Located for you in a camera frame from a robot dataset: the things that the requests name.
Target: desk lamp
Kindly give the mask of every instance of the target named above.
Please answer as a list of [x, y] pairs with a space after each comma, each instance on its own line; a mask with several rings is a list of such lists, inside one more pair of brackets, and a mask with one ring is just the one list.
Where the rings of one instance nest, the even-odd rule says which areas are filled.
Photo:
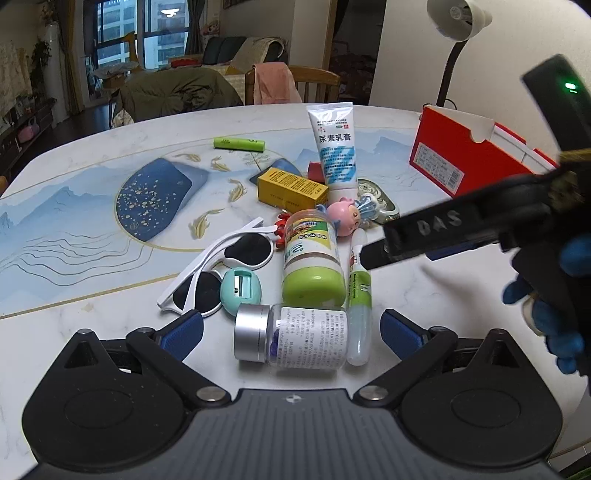
[[470, 38], [491, 24], [492, 15], [472, 0], [428, 0], [427, 13], [441, 35], [457, 42], [447, 58], [437, 95], [436, 105], [444, 106], [453, 67], [460, 52]]

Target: toy figurine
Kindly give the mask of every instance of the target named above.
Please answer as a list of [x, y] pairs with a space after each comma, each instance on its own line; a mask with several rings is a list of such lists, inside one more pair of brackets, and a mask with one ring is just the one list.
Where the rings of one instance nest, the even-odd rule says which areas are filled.
[[277, 250], [283, 250], [285, 248], [285, 224], [287, 223], [287, 219], [291, 216], [290, 213], [283, 212], [279, 214], [279, 220], [275, 222], [277, 225], [277, 230], [275, 231], [276, 236], [279, 239], [275, 242], [275, 247]]
[[379, 214], [378, 201], [371, 193], [364, 193], [359, 200], [343, 197], [328, 207], [317, 205], [316, 208], [329, 216], [337, 236], [349, 236], [360, 225], [366, 225]]

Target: red box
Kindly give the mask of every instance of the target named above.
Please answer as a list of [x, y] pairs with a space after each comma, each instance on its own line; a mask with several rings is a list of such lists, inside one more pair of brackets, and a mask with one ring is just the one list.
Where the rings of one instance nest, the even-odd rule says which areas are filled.
[[494, 120], [435, 106], [423, 109], [410, 164], [451, 197], [511, 175], [557, 167]]

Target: teal pencil sharpener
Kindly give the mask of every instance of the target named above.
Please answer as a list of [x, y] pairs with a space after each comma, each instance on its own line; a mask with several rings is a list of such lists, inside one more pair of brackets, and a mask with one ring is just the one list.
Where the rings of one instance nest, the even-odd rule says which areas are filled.
[[261, 282], [252, 270], [236, 267], [223, 276], [220, 299], [224, 309], [233, 317], [241, 303], [260, 304]]

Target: silver bottle cap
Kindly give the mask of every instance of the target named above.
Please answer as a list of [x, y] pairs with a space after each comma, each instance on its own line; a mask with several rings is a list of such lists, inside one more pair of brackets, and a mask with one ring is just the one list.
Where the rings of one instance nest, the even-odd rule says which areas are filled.
[[241, 303], [234, 326], [234, 357], [264, 363], [267, 359], [269, 305]]

